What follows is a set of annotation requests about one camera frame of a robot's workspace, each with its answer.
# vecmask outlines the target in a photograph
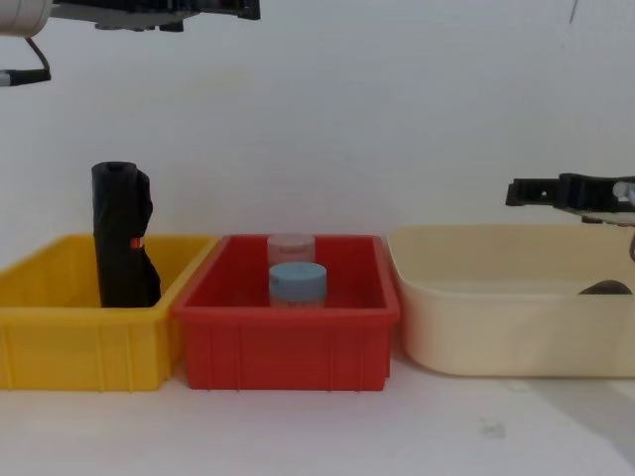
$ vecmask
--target white background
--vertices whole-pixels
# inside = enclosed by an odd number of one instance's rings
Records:
[[[51,20],[51,84],[0,91],[0,264],[91,229],[90,167],[136,162],[153,232],[572,220],[513,178],[635,175],[635,2],[263,0],[185,34]],[[3,67],[35,65],[0,41]]]

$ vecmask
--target black bag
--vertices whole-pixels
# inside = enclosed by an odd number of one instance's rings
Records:
[[[153,205],[150,180],[125,162],[92,168],[93,234],[103,307],[151,307],[161,280],[143,247]]]

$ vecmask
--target red plastic bin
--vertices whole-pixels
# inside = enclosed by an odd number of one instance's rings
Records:
[[[382,390],[400,310],[382,241],[317,236],[324,308],[269,306],[267,236],[228,236],[173,308],[193,389]]]

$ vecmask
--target plastic bin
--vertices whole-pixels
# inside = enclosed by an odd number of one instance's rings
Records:
[[[324,308],[272,308],[267,236],[226,237],[175,304],[194,389],[382,390],[399,318],[382,241],[318,236]]]
[[[0,388],[156,390],[178,357],[168,321],[214,239],[146,238],[164,295],[152,308],[100,308],[92,236],[68,236],[0,274]]]
[[[635,377],[633,231],[607,225],[438,226],[392,232],[406,352],[464,376]]]

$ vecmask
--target black object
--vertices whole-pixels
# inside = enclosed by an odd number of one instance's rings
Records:
[[[162,32],[182,33],[186,30],[186,27],[183,22],[175,22],[169,23],[167,25],[162,25],[159,27],[159,30],[161,30]]]
[[[49,60],[42,53],[42,50],[36,45],[36,42],[32,38],[26,39],[27,44],[31,47],[31,50],[38,56],[42,63],[41,69],[3,69],[3,74],[9,77],[9,83],[7,86],[24,86],[26,84],[36,84],[38,82],[46,82],[51,80],[51,65]]]
[[[92,168],[93,233],[103,307],[150,307],[161,280],[143,247],[153,205],[150,180],[137,166],[107,162]]]
[[[632,295],[633,292],[624,283],[606,280],[585,289],[581,295]]]
[[[55,5],[81,5],[129,13],[203,12],[260,20],[260,0],[54,0]]]
[[[619,181],[632,183],[635,177],[597,178],[561,174],[559,178],[548,179],[516,178],[509,185],[506,203],[508,206],[550,205],[581,215],[585,223],[621,224],[618,214],[635,213],[635,206],[613,195],[613,186]]]

